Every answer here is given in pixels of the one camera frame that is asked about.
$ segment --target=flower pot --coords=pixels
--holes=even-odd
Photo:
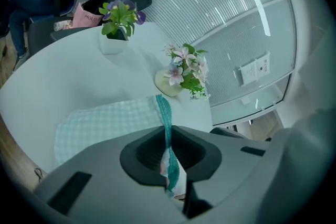
[[[122,28],[119,28],[115,35],[102,35],[99,33],[101,52],[104,55],[119,54],[126,49],[128,38]]]
[[[167,71],[167,69],[159,70],[155,75],[154,83],[162,93],[170,97],[175,97],[183,90],[183,88],[178,84],[172,86],[169,85],[169,78],[164,76]]]

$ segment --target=pink lily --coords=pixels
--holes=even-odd
[[[193,75],[196,79],[199,80],[201,86],[204,87],[205,86],[205,75],[201,71],[194,72]]]
[[[197,56],[192,68],[195,71],[200,70],[204,76],[209,72],[208,64],[206,63],[205,57]]]
[[[174,54],[177,56],[174,58],[174,62],[181,62],[187,58],[189,50],[187,47],[182,47],[180,50],[175,50]]]
[[[173,44],[168,44],[165,47],[165,51],[166,51],[167,56],[170,56],[172,54],[172,52],[175,51],[175,50],[176,50],[176,46],[173,45]]]
[[[182,67],[175,67],[171,66],[169,72],[164,76],[169,78],[169,85],[181,84],[184,79],[182,77],[183,68]]]
[[[193,54],[189,54],[185,58],[185,62],[187,66],[189,66],[190,68],[193,68],[193,66],[195,65],[195,60],[196,60],[196,57]]]

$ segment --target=black vent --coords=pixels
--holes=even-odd
[[[151,170],[160,170],[162,155],[166,149],[165,131],[151,137],[136,149],[136,158]]]
[[[185,170],[196,165],[205,157],[203,146],[174,129],[172,129],[172,148]]]

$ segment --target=potted plant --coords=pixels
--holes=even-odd
[[[118,54],[125,50],[128,37],[134,34],[134,23],[142,25],[146,20],[146,14],[137,12],[135,3],[130,0],[104,3],[99,12],[105,21],[100,35],[103,54]]]
[[[205,92],[205,81],[209,71],[205,50],[195,50],[189,44],[182,47],[170,45],[167,55],[172,58],[168,69],[160,70],[155,75],[155,85],[164,94],[174,97],[183,89],[190,91],[191,99],[209,98]]]

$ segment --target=pink shopping bag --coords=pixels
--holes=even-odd
[[[90,12],[87,12],[83,9],[82,5],[78,3],[74,21],[72,23],[73,28],[77,27],[95,27],[98,26],[103,15],[95,15]]]

